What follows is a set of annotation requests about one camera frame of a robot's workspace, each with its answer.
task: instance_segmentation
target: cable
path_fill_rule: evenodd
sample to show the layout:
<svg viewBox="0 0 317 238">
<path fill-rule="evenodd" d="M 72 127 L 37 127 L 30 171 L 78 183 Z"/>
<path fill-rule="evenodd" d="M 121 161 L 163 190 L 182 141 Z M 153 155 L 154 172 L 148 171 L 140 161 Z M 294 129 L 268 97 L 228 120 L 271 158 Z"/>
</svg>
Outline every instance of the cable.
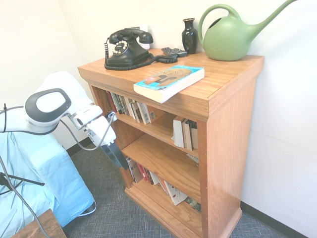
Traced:
<svg viewBox="0 0 317 238">
<path fill-rule="evenodd" d="M 4 104 L 4 108 L 3 111 L 0 111 L 0 115 L 2 113 L 4 113 L 4 127 L 3 127 L 3 131 L 1 131 L 1 133 L 5 133 L 5 129 L 6 129 L 6 112 L 12 109 L 16 109 L 16 108 L 22 108 L 23 106 L 17 106 L 17 107 L 13 107 L 13 108 L 6 108 L 6 104 Z"/>
<path fill-rule="evenodd" d="M 12 110 L 12 109 L 16 109 L 16 108 L 23 108 L 24 106 L 17 106 L 17 107 L 13 107 L 13 108 L 7 108 L 6 110 L 9 111 L 9 110 Z"/>
<path fill-rule="evenodd" d="M 104 138 L 106 137 L 106 134 L 107 134 L 107 132 L 108 132 L 108 130 L 109 130 L 109 128 L 110 128 L 110 125 L 111 125 L 111 123 L 112 123 L 112 121 L 113 121 L 114 115 L 115 115 L 115 114 L 112 114 L 112 115 L 111 115 L 111 119 L 110 119 L 109 125 L 108 125 L 107 130 L 106 130 L 106 132 L 104 133 L 104 136 L 102 137 L 102 139 L 101 139 L 99 145 L 96 146 L 95 148 L 92 148 L 92 149 L 88 149 L 88 148 L 82 146 L 82 145 L 79 143 L 79 141 L 77 140 L 77 138 L 76 138 L 76 136 L 74 135 L 74 133 L 73 133 L 73 132 L 71 131 L 71 129 L 68 127 L 68 125 L 66 125 L 66 123 L 63 122 L 63 120 L 60 120 L 60 121 L 61 121 L 61 123 L 63 123 L 64 126 L 69 130 L 69 132 L 70 132 L 71 135 L 74 137 L 75 141 L 77 142 L 77 144 L 79 145 L 80 148 L 82 148 L 83 150 L 93 151 L 93 150 L 96 150 L 96 149 L 97 149 L 99 146 L 101 146 L 101 144 L 103 143 Z"/>
<path fill-rule="evenodd" d="M 32 210 L 32 208 L 29 206 L 29 204 L 24 200 L 24 198 L 20 195 L 20 193 L 19 193 L 19 192 L 14 188 L 14 186 L 12 185 L 11 180 L 10 180 L 10 178 L 9 178 L 9 175 L 8 175 L 7 171 L 6 171 L 6 168 L 5 168 L 5 165 L 4 165 L 4 162 L 3 162 L 2 158 L 1 158 L 1 156 L 0 156 L 0 164 L 1 164 L 2 168 L 3 168 L 4 174 L 5 174 L 5 176 L 6 176 L 6 179 L 7 179 L 8 183 L 9 183 L 11 189 L 12 189 L 12 190 L 15 192 L 15 194 L 22 200 L 22 202 L 24 203 L 24 205 L 30 210 L 30 212 L 31 212 L 32 215 L 34 216 L 34 219 L 35 219 L 35 220 L 37 221 L 37 223 L 39 224 L 40 229 L 41 229 L 41 231 L 43 232 L 43 234 L 44 234 L 47 238 L 50 238 L 50 237 L 46 234 L 46 232 L 44 231 L 44 228 L 43 228 L 42 224 L 40 223 L 39 218 L 36 216 L 35 212 Z"/>
</svg>

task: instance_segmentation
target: watering can handle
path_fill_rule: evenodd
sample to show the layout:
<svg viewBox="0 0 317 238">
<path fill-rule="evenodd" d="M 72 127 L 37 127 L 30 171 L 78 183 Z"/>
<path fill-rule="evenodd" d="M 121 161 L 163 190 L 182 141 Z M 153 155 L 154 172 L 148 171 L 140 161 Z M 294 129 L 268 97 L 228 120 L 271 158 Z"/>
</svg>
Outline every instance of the watering can handle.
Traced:
<svg viewBox="0 0 317 238">
<path fill-rule="evenodd" d="M 232 7 L 230 7 L 229 5 L 226 4 L 216 4 L 214 6 L 211 6 L 210 8 L 208 8 L 204 14 L 202 15 L 202 17 L 200 18 L 199 21 L 199 25 L 198 25 L 198 38 L 200 43 L 202 44 L 202 46 L 204 46 L 204 40 L 203 40 L 203 34 L 202 34 L 202 28 L 203 28 L 203 22 L 205 17 L 208 15 L 208 13 L 210 13 L 212 10 L 218 9 L 218 8 L 222 8 L 225 9 L 229 12 L 228 16 L 234 17 L 238 20 L 241 20 L 239 14 L 237 13 L 237 11 L 235 9 L 233 9 Z"/>
</svg>

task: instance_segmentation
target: green watering can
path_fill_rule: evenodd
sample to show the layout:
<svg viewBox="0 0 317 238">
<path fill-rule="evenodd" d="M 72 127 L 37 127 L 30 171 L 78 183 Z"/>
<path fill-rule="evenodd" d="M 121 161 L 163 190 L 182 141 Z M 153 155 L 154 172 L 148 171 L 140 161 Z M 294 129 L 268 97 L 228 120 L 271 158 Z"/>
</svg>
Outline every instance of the green watering can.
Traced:
<svg viewBox="0 0 317 238">
<path fill-rule="evenodd" d="M 217 4 L 208 8 L 198 25 L 198 38 L 206 54 L 213 60 L 233 61 L 243 58 L 253 39 L 289 4 L 296 0 L 287 0 L 266 20 L 256 25 L 244 23 L 232 7 Z M 222 8 L 229 12 L 225 17 L 216 20 L 207 30 L 205 39 L 202 35 L 203 21 L 214 9 Z"/>
</svg>

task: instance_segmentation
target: remote control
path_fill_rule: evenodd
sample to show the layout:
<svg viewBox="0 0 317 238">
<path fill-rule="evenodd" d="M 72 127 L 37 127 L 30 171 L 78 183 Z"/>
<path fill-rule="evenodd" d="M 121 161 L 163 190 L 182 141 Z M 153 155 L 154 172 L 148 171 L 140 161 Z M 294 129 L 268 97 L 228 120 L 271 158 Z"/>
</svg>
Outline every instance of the remote control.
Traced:
<svg viewBox="0 0 317 238">
<path fill-rule="evenodd" d="M 185 57 L 185 56 L 187 56 L 187 51 L 182 51 L 182 50 L 180 50 L 180 49 L 178 49 L 178 48 L 174 48 L 173 51 L 174 51 L 175 53 L 177 53 L 178 57 Z"/>
<path fill-rule="evenodd" d="M 172 56 L 172 57 L 185 57 L 185 56 L 187 56 L 186 51 L 182 51 L 178 48 L 171 49 L 170 47 L 165 47 L 165 48 L 162 48 L 162 51 L 166 56 Z"/>
</svg>

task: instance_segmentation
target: bookshelf top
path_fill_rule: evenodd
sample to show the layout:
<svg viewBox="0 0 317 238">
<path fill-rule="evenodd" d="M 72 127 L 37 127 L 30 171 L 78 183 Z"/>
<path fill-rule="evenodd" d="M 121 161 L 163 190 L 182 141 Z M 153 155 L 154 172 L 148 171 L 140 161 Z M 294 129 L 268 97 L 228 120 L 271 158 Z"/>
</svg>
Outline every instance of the bookshelf top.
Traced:
<svg viewBox="0 0 317 238">
<path fill-rule="evenodd" d="M 162 54 L 160 49 L 150 49 L 150 52 L 153 55 Z M 208 58 L 204 52 L 200 52 L 178 58 L 176 63 L 155 62 L 129 71 L 106 70 L 105 59 L 80 66 L 78 70 L 90 86 L 105 89 L 189 119 L 207 121 L 209 116 L 224 105 L 231 96 L 259 75 L 263 61 L 262 56 L 245 56 L 238 61 L 216 61 Z M 163 104 L 134 92 L 134 83 L 177 64 L 204 67 L 204 79 L 177 93 Z"/>
</svg>

